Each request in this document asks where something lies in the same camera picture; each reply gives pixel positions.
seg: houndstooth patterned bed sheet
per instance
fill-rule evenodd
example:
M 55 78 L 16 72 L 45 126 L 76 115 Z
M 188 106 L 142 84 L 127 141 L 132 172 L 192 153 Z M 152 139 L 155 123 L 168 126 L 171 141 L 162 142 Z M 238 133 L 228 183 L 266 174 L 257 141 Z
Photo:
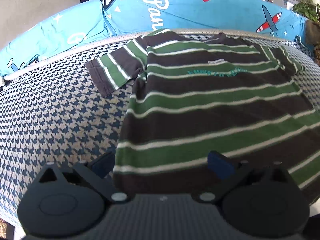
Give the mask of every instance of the houndstooth patterned bed sheet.
M 206 40 L 211 35 L 185 35 Z M 306 70 L 294 77 L 320 110 L 320 68 L 300 39 L 267 41 L 287 47 Z M 12 81 L 0 92 L 0 218 L 19 226 L 16 210 L 28 185 L 46 162 L 71 166 L 115 152 L 132 91 L 132 82 L 102 98 L 84 63 L 119 49 L 126 42 L 108 44 L 66 57 Z

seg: potted plant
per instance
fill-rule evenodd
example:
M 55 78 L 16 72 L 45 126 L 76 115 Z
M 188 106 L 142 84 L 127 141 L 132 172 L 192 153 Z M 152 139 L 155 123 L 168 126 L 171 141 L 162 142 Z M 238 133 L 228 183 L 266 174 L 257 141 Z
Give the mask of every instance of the potted plant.
M 301 0 L 292 10 L 311 21 L 320 22 L 320 0 Z

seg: mattress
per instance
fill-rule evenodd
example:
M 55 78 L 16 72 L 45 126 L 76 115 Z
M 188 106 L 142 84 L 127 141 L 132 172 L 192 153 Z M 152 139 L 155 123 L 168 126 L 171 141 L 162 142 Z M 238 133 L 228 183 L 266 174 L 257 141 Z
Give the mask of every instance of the mattress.
M 203 41 L 213 32 L 182 33 Z M 305 66 L 294 80 L 320 110 L 320 68 L 299 37 L 286 41 L 253 36 L 245 39 L 271 47 L 284 45 Z M 0 92 L 0 218 L 20 225 L 17 206 L 46 162 L 71 166 L 115 152 L 132 82 L 103 98 L 84 63 L 126 43 L 99 43 L 68 55 L 18 76 Z

